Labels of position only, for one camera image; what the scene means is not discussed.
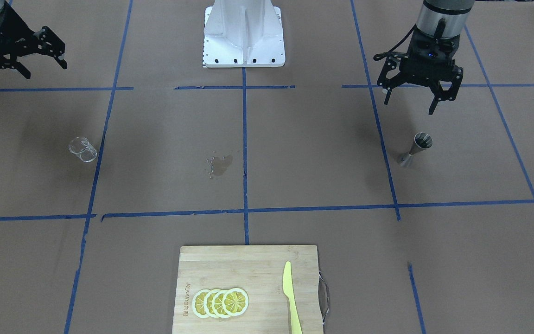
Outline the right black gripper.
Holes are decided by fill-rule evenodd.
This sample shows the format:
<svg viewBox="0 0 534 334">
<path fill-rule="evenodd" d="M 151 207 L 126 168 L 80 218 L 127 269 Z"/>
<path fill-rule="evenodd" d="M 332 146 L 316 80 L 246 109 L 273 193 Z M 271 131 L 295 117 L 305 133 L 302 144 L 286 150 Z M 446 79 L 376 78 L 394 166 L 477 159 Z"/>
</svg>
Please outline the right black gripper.
<svg viewBox="0 0 534 334">
<path fill-rule="evenodd" d="M 30 54 L 38 53 L 52 57 L 62 69 L 68 68 L 65 60 L 65 43 L 48 26 L 43 26 L 33 33 L 27 23 L 10 5 L 0 5 L 0 69 L 11 69 L 19 72 L 24 78 L 30 79 L 31 72 L 18 61 L 13 52 L 16 44 L 28 41 L 27 50 Z"/>
</svg>

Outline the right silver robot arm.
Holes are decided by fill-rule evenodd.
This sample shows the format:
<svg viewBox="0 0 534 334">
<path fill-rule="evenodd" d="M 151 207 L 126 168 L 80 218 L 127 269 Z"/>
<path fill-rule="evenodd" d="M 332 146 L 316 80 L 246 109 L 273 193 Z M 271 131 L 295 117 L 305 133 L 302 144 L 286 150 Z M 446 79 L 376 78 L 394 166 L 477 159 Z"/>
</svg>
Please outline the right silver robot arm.
<svg viewBox="0 0 534 334">
<path fill-rule="evenodd" d="M 31 78 L 31 72 L 18 60 L 32 54 L 52 57 L 64 70 L 65 43 L 47 26 L 31 30 L 6 0 L 0 0 L 0 69 L 19 72 Z"/>
</svg>

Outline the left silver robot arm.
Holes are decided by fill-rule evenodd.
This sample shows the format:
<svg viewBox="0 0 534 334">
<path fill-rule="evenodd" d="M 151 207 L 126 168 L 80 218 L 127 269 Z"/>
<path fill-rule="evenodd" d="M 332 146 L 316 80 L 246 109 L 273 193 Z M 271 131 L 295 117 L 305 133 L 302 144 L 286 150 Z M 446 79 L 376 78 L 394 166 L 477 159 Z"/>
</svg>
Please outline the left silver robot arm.
<svg viewBox="0 0 534 334">
<path fill-rule="evenodd" d="M 471 12 L 473 0 L 424 0 L 417 22 L 389 51 L 374 55 L 384 60 L 377 85 L 384 89 L 388 104 L 393 89 L 403 84 L 428 87 L 433 94 L 428 114 L 439 102 L 454 101 L 464 70 L 454 55 L 460 34 Z"/>
</svg>

